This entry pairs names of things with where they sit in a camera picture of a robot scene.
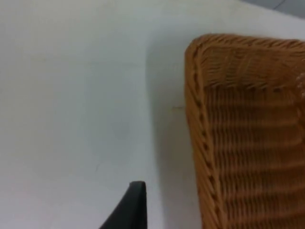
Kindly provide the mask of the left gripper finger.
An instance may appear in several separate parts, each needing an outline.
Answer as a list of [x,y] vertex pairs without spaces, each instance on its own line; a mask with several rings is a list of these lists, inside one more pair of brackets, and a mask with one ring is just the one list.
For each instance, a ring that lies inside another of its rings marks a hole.
[[100,229],[147,229],[147,193],[144,181],[129,184],[122,199]]

